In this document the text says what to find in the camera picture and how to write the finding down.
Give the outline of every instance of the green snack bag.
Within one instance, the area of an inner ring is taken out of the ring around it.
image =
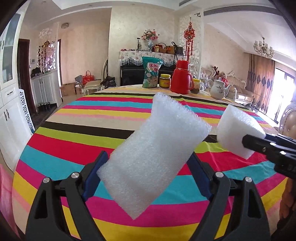
[[[143,88],[157,87],[158,71],[163,65],[163,61],[159,58],[142,57],[143,67],[145,69]]]

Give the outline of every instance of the round table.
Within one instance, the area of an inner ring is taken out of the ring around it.
[[[162,91],[213,126],[210,135],[195,149],[201,161],[229,178],[251,176],[257,186],[270,223],[286,179],[275,173],[273,164],[262,154],[248,160],[224,150],[216,140],[216,126],[228,104],[253,116],[266,133],[277,133],[252,111],[233,101],[215,100],[207,92],[179,95],[161,88],[143,89],[141,85],[111,88],[84,96],[52,115],[32,136],[16,167],[12,204],[15,222],[25,232],[30,207],[44,177],[64,179],[93,162],[102,150],[110,154],[150,116],[153,95]],[[79,234],[66,200],[62,200],[69,230]],[[200,222],[208,201],[201,196],[185,165],[168,188],[136,220],[132,220],[112,200],[103,182],[87,201],[92,217],[106,240],[189,240]],[[225,210],[217,237],[224,234],[230,204]]]

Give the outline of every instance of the yellow lid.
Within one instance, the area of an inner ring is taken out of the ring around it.
[[[170,78],[170,74],[161,74],[160,76],[164,78]]]

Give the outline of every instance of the red shopping bag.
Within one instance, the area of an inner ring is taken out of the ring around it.
[[[91,75],[91,72],[88,70],[85,75],[82,77],[82,84],[86,85],[86,83],[93,81],[94,80],[94,76]]]

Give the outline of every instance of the white foam sheet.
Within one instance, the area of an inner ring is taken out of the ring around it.
[[[217,141],[224,149],[248,159],[254,151],[245,148],[242,138],[245,135],[265,138],[266,134],[259,123],[249,114],[228,105],[217,126]]]
[[[97,174],[111,197],[135,219],[168,187],[210,130],[195,113],[159,92],[151,116]]]

